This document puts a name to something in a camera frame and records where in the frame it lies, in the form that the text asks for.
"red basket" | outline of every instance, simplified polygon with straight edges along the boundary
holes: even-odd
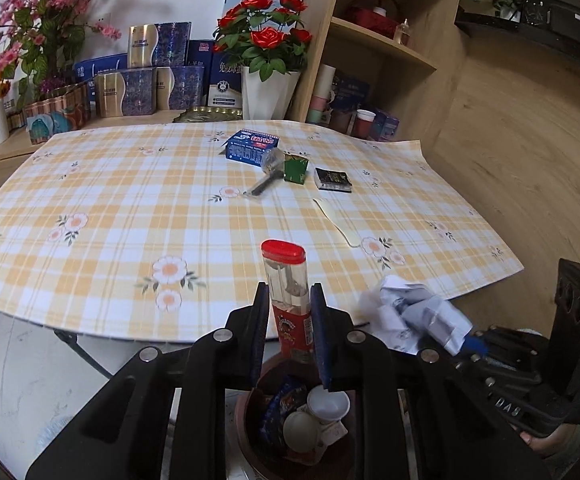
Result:
[[[395,17],[388,18],[387,16],[382,16],[377,14],[372,9],[368,9],[367,7],[360,7],[358,4],[361,0],[353,0],[352,3],[348,6],[343,14],[343,19],[355,23],[359,25],[359,27],[368,28],[377,34],[385,36],[386,38],[394,38],[394,33],[399,26],[399,15],[400,15],[400,8],[399,4],[396,0],[390,0],[394,4],[395,8]],[[381,7],[383,0],[378,0],[378,6]]]

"gold tray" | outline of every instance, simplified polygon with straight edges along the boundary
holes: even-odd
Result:
[[[184,110],[173,123],[220,123],[223,121],[240,121],[243,110],[240,108],[219,108],[215,106],[194,106]]]

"barcode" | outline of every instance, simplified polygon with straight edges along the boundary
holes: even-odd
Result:
[[[303,320],[303,329],[305,330],[305,344],[311,345],[313,341],[312,336],[312,316],[308,316]]]

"red label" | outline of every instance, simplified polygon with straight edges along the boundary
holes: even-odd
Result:
[[[288,359],[310,362],[310,353],[313,348],[312,318],[310,313],[292,314],[276,308],[274,305],[272,305],[272,310],[275,313],[281,353]]]

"crumpled plastic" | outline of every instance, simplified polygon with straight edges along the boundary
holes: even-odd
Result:
[[[359,308],[370,320],[370,330],[388,348],[417,354],[419,341],[432,336],[450,354],[457,355],[472,323],[447,300],[422,283],[385,276],[359,298]]]

